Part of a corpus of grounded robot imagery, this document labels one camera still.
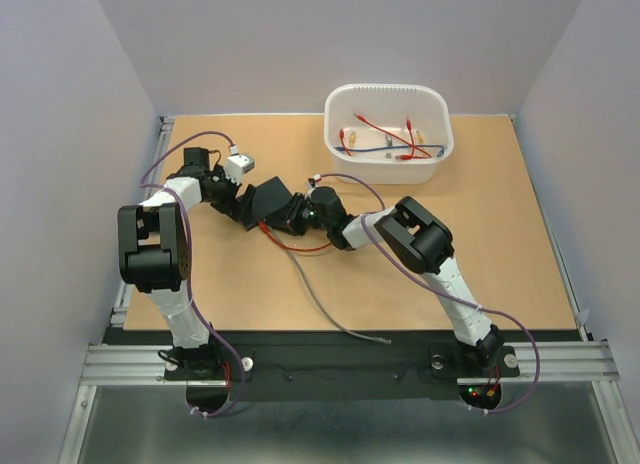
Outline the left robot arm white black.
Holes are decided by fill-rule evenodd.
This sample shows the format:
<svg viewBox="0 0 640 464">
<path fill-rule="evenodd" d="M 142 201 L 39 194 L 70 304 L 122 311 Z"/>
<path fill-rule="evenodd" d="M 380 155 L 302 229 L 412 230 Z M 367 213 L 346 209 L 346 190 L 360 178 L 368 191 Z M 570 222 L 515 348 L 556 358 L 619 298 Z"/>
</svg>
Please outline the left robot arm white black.
<svg viewBox="0 0 640 464">
<path fill-rule="evenodd" d="M 223 355 L 209 345 L 210 332 L 194 309 L 190 287 L 192 250 L 188 211 L 207 203 L 238 222 L 244 203 L 238 196 L 255 160 L 231 148 L 223 164 L 211 164 L 210 151 L 191 147 L 184 164 L 145 201 L 117 213 L 118 258 L 122 280 L 147 294 L 172 334 L 173 346 L 191 350 L 188 366 L 199 377 L 215 376 Z"/>
</svg>

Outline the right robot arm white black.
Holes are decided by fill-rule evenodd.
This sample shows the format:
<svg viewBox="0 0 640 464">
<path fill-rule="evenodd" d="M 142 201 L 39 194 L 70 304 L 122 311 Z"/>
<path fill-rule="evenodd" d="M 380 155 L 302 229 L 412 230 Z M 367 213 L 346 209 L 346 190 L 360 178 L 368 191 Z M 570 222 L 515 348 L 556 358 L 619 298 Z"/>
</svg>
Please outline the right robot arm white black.
<svg viewBox="0 0 640 464">
<path fill-rule="evenodd" d="M 267 217 L 265 224 L 294 236 L 309 229 L 322 231 L 332 246 L 343 251 L 386 245 L 396 266 L 411 278 L 419 278 L 438 297 L 461 346 L 463 368 L 482 374 L 496 364 L 504 339 L 481 311 L 461 274 L 453 235 L 414 198 L 406 196 L 379 212 L 353 215 L 333 188 L 320 186 L 295 195 L 286 207 Z"/>
</svg>

